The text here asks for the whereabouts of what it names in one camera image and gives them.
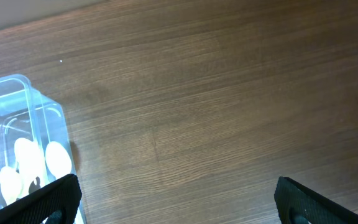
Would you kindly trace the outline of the white plastic spoon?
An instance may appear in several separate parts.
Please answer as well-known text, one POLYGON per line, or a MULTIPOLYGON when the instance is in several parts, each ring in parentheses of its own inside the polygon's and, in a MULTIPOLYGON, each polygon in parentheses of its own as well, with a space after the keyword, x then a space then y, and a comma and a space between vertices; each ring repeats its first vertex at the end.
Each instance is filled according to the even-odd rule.
POLYGON ((45 150, 45 161, 50 173, 59 179, 71 173, 72 163, 66 149, 56 141, 49 142, 45 150))
POLYGON ((39 187, 47 185, 45 159, 37 142, 18 138, 14 143, 14 154, 23 184, 21 197, 30 194, 30 185, 37 178, 39 178, 39 187))

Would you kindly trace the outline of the right clear plastic container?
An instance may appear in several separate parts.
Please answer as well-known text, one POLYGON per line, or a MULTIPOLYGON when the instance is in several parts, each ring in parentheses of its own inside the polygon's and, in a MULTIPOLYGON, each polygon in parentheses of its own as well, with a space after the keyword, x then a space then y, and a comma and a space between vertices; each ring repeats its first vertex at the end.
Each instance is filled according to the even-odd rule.
MULTIPOLYGON (((14 74, 0 78, 0 170, 19 168, 14 153, 19 138, 34 142, 41 153, 49 144, 61 145, 74 161, 62 106, 33 88, 27 77, 14 74)), ((5 206, 0 185, 0 209, 5 206)))

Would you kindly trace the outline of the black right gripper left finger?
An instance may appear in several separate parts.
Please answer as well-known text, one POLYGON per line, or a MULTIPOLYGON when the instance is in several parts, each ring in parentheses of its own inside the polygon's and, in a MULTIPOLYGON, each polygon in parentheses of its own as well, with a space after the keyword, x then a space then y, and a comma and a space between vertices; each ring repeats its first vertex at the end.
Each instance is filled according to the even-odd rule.
POLYGON ((81 200, 75 174, 67 174, 0 209, 0 224, 73 224, 81 200))

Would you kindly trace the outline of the yellow plastic spoon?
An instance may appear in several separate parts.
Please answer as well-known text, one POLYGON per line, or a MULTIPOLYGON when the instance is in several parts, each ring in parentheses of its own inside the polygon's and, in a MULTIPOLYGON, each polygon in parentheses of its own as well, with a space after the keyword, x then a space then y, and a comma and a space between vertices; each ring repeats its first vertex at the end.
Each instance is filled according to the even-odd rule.
POLYGON ((1 193, 6 205, 14 203, 23 188, 22 179, 15 169, 5 166, 0 171, 1 193))

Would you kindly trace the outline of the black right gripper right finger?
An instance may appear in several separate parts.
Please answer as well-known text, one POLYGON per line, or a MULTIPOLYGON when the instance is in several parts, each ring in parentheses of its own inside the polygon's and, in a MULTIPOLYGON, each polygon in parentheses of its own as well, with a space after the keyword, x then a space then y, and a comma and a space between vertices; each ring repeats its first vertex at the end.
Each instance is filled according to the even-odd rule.
POLYGON ((278 179, 274 200, 282 224, 358 224, 358 214, 289 177, 278 179))

